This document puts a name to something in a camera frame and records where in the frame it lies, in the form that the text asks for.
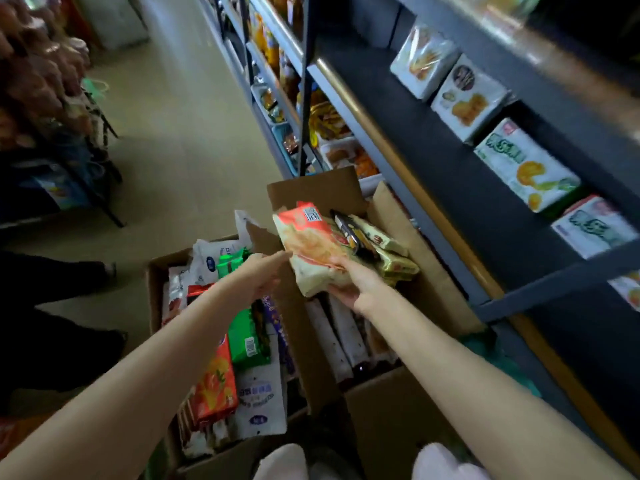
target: green wrapper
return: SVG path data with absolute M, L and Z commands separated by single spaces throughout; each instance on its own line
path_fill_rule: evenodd
M 242 249 L 235 254 L 220 256 L 218 276 L 223 278 L 235 271 L 249 257 L 249 254 L 246 249 Z M 254 314 L 251 308 L 242 310 L 236 315 L 229 326 L 228 336 L 231 362 L 236 369 L 241 371 L 256 365 L 265 365 L 271 361 L 269 339 L 261 315 Z

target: beige floor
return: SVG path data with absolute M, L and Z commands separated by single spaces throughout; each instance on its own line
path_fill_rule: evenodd
M 148 337 L 147 261 L 198 238 L 235 233 L 234 209 L 268 224 L 265 186 L 281 179 L 197 0 L 141 1 L 151 42 L 111 55 L 91 72 L 110 86 L 100 104 L 122 137 L 111 150 L 124 176 L 113 209 L 127 226 L 118 229 L 91 209 L 3 235 L 15 251 L 116 261 L 117 289 L 46 308 L 86 326 L 127 330 L 129 350 Z M 12 409 L 28 413 L 59 402 L 59 395 L 22 391 Z

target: forearm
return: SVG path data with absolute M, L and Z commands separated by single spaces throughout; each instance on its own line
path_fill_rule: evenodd
M 367 316 L 497 479 L 632 478 L 547 403 L 388 287 Z
M 215 284 L 0 462 L 0 478 L 137 478 L 240 311 L 235 294 Z

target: person's leg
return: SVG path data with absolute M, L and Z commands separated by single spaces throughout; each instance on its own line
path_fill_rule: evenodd
M 122 355 L 122 332 L 85 328 L 36 308 L 14 310 L 0 319 L 0 378 L 11 390 L 88 385 Z
M 0 251 L 0 269 L 5 297 L 25 307 L 92 293 L 111 278 L 100 261 L 63 262 L 8 251 Z

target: green and white snack box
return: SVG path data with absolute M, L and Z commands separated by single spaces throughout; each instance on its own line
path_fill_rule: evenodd
M 505 118 L 475 149 L 533 212 L 540 212 L 580 186 L 580 178 Z
M 580 256 L 588 259 L 637 239 L 639 234 L 606 200 L 592 195 L 569 208 L 552 228 Z M 609 284 L 640 312 L 640 272 L 633 271 Z

